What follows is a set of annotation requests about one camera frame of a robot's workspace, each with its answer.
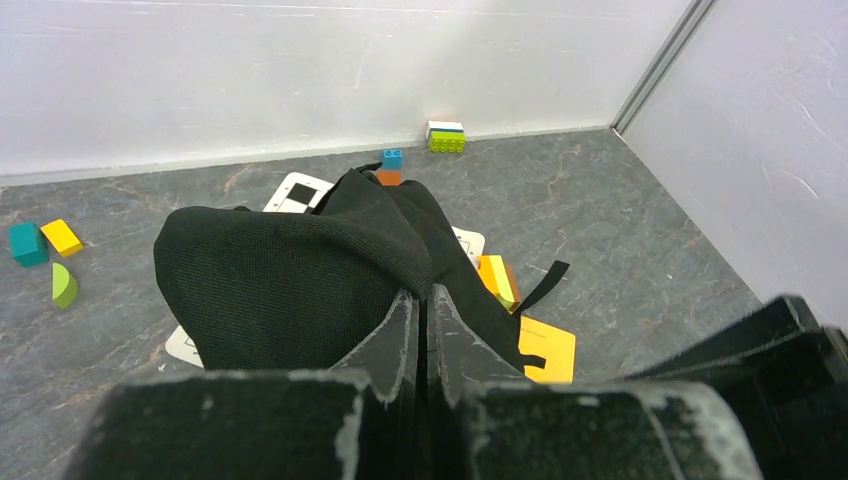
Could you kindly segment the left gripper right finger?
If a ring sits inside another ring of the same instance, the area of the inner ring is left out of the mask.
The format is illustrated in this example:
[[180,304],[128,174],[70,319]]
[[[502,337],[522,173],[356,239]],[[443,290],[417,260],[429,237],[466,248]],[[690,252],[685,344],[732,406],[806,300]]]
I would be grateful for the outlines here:
[[534,383],[472,331],[439,284],[427,340],[436,479],[761,477],[737,417],[704,384]]

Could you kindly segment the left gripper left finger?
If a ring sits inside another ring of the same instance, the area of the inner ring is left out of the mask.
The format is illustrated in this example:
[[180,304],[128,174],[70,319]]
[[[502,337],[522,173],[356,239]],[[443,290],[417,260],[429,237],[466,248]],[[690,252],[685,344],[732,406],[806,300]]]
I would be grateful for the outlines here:
[[135,380],[95,411],[68,479],[387,477],[413,405],[418,304],[327,369],[213,371]]

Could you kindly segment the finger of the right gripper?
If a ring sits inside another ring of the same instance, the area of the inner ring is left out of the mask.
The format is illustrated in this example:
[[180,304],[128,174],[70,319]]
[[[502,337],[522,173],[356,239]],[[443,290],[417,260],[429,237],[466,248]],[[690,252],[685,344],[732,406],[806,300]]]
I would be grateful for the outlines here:
[[618,448],[619,479],[847,476],[847,335],[800,297],[776,297],[632,377],[699,383],[724,406],[707,439],[682,431],[668,452]]

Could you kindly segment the black backpack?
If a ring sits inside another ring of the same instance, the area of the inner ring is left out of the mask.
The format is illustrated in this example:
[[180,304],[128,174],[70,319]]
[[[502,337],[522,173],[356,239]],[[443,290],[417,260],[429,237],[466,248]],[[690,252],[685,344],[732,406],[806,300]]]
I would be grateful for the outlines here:
[[421,183],[346,172],[308,213],[192,206],[153,248],[158,287],[208,370],[326,369],[384,320],[400,291],[444,286],[463,321],[517,369],[519,315],[484,285]]

